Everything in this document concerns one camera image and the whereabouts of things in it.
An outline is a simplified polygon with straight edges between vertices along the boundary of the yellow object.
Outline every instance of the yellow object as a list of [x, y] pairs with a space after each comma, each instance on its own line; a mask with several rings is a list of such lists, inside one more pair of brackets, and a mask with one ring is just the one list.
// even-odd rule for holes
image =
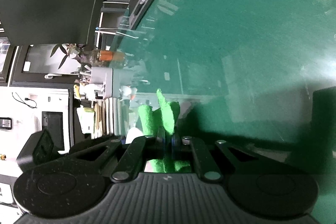
[[95, 112], [95, 110], [93, 108], [91, 108], [91, 107], [83, 107], [83, 110], [85, 112]]
[[76, 97], [81, 100], [81, 95], [79, 93], [79, 85], [73, 85], [73, 90], [75, 92]]

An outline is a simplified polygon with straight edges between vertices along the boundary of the plant leaf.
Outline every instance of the plant leaf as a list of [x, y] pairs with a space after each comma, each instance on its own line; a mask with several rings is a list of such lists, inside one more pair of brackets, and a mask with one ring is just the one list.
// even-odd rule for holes
[[78, 55], [76, 55], [74, 59], [81, 63], [81, 58]]
[[64, 62], [65, 62], [65, 60], [67, 59], [67, 55], [65, 55], [64, 57], [63, 57], [63, 59], [62, 59], [62, 61], [61, 61], [61, 63], [59, 64], [59, 69], [61, 68], [61, 66], [64, 64]]
[[61, 51], [62, 51], [64, 54], [67, 54], [67, 51], [66, 51], [66, 49], [63, 47], [62, 44], [60, 44], [59, 48], [61, 49]]
[[62, 46], [62, 44], [56, 44], [55, 47], [53, 47], [53, 49], [51, 50], [50, 57], [52, 57], [55, 54], [59, 46]]

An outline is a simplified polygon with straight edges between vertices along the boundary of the potted plant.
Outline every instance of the potted plant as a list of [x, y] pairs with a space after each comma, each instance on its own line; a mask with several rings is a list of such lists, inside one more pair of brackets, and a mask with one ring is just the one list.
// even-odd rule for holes
[[79, 63], [90, 64], [93, 67], [107, 67], [111, 60], [123, 62], [125, 58], [125, 54], [122, 52], [93, 50], [86, 44], [56, 44], [50, 57], [55, 54], [58, 48], [65, 54], [58, 68], [62, 67], [67, 58], [75, 59]]

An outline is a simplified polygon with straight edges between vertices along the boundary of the glass panel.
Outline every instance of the glass panel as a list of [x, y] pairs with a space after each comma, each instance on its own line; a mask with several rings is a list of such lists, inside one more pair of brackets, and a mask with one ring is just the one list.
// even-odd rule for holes
[[0, 73], [2, 73], [3, 65], [5, 63], [10, 44], [11, 43], [7, 37], [0, 37]]
[[24, 71], [35, 73], [59, 73], [69, 75], [80, 66], [77, 60], [67, 58], [59, 69], [59, 65], [65, 54], [58, 48], [50, 57], [51, 51], [56, 44], [31, 45], [26, 58]]
[[321, 174], [312, 215], [334, 223], [336, 0], [154, 0], [136, 30], [128, 16], [110, 45], [128, 58], [113, 77], [130, 87], [121, 131], [141, 129], [137, 109], [158, 108], [160, 88], [180, 102], [182, 134]]

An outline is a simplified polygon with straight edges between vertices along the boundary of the black device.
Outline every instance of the black device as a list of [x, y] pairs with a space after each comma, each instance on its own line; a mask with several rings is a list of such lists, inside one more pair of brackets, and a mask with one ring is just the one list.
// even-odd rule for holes
[[142, 6], [145, 2], [146, 2], [146, 0], [141, 0], [139, 2], [139, 4], [135, 7], [135, 10], [133, 12], [134, 15], [138, 15], [138, 13], [140, 12], [140, 10], [141, 10], [141, 8], [142, 8]]
[[[313, 177], [224, 140], [207, 146], [160, 128], [157, 137], [122, 145], [104, 136], [61, 156], [44, 130], [30, 144], [31, 165], [13, 188], [25, 212], [17, 224], [317, 223], [309, 215], [319, 189]], [[50, 148], [44, 162], [34, 161], [42, 146]], [[166, 157], [190, 161], [193, 172], [143, 172], [147, 160]]]
[[13, 128], [12, 118], [0, 117], [0, 128], [1, 129], [12, 129]]
[[54, 145], [64, 150], [63, 112], [42, 111], [42, 128], [48, 130]]

